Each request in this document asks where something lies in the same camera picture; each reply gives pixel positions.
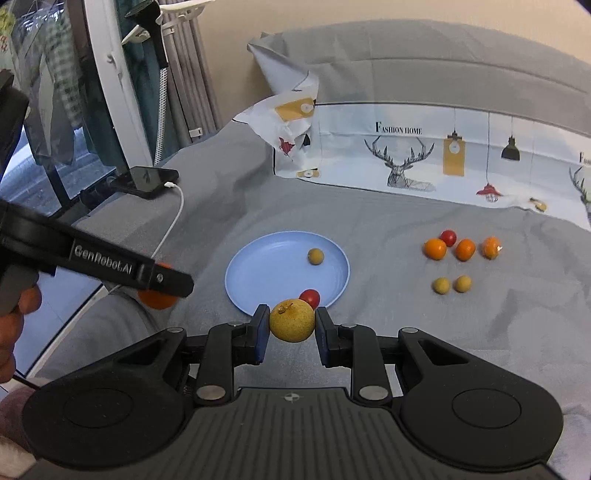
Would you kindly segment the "person's left hand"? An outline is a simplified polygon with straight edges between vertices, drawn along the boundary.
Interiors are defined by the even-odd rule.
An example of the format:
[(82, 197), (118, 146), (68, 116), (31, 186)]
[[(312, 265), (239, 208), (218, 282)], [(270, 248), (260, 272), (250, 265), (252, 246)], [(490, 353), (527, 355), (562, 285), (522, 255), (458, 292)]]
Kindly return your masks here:
[(13, 310), (0, 318), (0, 382), (8, 382), (16, 370), (14, 347), (20, 338), (24, 317), (37, 311), (42, 303), (37, 285), (24, 290)]

